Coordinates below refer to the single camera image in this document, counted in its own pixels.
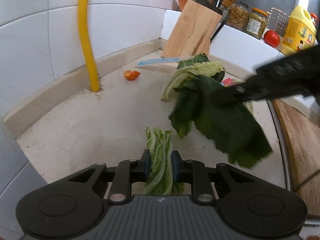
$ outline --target wood grain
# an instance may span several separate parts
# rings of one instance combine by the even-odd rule
[[[221,17],[209,8],[188,0],[161,57],[209,55],[210,36]]]
[[[320,169],[320,128],[280,99],[273,101],[288,148],[293,186],[297,189]],[[297,195],[308,214],[320,216],[320,174],[306,183]]]

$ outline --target yellow gas hose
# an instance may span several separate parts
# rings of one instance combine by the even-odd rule
[[[84,55],[85,63],[88,67],[88,73],[91,83],[91,91],[98,92],[100,91],[99,78],[97,66],[94,61],[89,31],[88,31],[88,0],[79,0],[78,1],[78,30],[79,37],[81,42],[81,47]]]

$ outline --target knife block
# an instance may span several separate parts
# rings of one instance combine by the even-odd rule
[[[168,39],[161,57],[209,55],[210,36],[222,15],[188,0]]]

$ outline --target glass jar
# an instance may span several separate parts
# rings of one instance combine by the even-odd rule
[[[268,14],[266,12],[258,8],[252,8],[245,32],[257,39],[261,39],[264,29],[267,27],[267,17]]]
[[[243,2],[236,1],[228,10],[228,14],[230,15],[230,17],[226,22],[226,25],[229,25],[238,30],[243,30],[248,22],[248,9],[248,5]]]

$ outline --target yellow jug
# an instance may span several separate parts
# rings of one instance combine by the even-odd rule
[[[291,13],[285,31],[281,52],[286,56],[312,47],[316,40],[316,28],[305,8],[298,5]]]

